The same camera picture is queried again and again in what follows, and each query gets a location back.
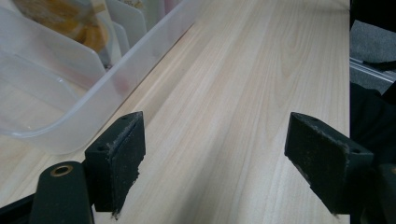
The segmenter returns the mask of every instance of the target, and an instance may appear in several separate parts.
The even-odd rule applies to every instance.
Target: plastic container
[[[181,1],[108,71],[93,50],[0,8],[0,134],[51,154],[84,148],[193,24],[200,2]]]

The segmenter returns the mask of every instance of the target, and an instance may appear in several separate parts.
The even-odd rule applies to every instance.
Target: black plastic part
[[[291,113],[285,155],[331,213],[361,206],[372,152],[318,119]]]
[[[34,194],[22,198],[0,209],[0,223],[25,224],[29,222]]]
[[[145,154],[142,112],[117,119],[90,145],[84,165],[96,211],[120,212]]]
[[[61,162],[40,175],[29,223],[93,223],[81,163]]]
[[[396,223],[396,165],[378,167],[377,192],[387,222]]]

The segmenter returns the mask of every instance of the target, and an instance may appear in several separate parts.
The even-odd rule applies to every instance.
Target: light wood surface
[[[96,223],[347,223],[283,151],[291,111],[348,133],[348,3],[204,0],[110,121],[142,110],[147,155],[120,219]],[[0,148],[1,206],[52,164],[84,160],[5,137]]]

